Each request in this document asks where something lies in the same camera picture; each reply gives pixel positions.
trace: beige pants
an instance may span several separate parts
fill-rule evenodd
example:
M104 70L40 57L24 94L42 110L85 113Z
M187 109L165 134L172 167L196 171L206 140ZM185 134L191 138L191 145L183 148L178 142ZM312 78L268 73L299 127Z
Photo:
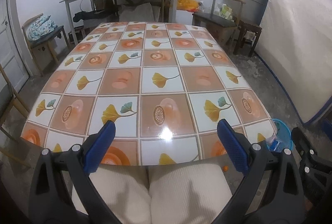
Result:
M232 196L217 158L153 166L148 173L101 165L90 179L123 224L210 224ZM86 213L74 188L72 200Z

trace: metal bolt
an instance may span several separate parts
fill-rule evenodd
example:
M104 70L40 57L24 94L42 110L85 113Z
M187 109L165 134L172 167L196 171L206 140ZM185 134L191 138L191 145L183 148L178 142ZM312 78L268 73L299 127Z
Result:
M289 150L288 148L285 148L283 151L284 151L285 154L287 154L287 155L290 155L290 154L292 153L292 151Z
M81 149L81 146L80 146L79 144L75 144L75 145L72 146L71 149L72 149L74 152L77 152L77 151L79 151L79 150Z
M259 151L261 149L261 146L259 144L253 144L252 148L256 151Z
M49 150L48 150L48 149L44 149L44 150L41 152L42 155L47 155L48 153L49 153Z

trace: concrete floor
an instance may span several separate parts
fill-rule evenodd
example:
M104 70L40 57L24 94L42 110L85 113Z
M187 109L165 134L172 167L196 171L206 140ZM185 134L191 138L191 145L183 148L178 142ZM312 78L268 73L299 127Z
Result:
M332 160L331 141L318 126L311 126L308 129L303 128L293 106L270 71L256 55L253 55L251 58L247 56L249 53L249 46L245 45L245 47L240 50L238 55L233 55L230 52L232 50L233 48L225 47L225 51L258 95L272 118L278 118L284 121L290 129L293 129L294 127L301 128L318 150L319 156ZM54 66L51 66L49 70L46 71L47 74L45 74L44 77L34 76L29 78L24 87L21 89L20 95L29 107L33 106L41 89L53 71ZM23 129L24 122L25 119L20 115L20 113L17 110L12 109L10 116L6 120L5 127L13 136L19 137ZM15 161L9 160L5 156L0 156L0 158L2 158L0 161L1 180L14 201L18 204L21 210L27 214L29 187L34 172L34 166L38 160L41 148L30 143L26 143L23 140L21 140L19 144L16 144L7 139L3 144L4 147L6 147L12 154L20 157L21 159L25 159L32 166L32 168L28 169ZM298 153L294 149L293 153L296 161L299 162L300 157ZM242 174L238 173L234 169L228 155L221 156L220 158L223 165L229 166L229 170L225 172L225 177L231 192L234 193L242 180ZM269 172L266 172L256 193L256 197L248 210L249 212L255 210L259 205L260 199L268 182L268 178ZM68 188L71 189L71 182L67 174L66 183Z

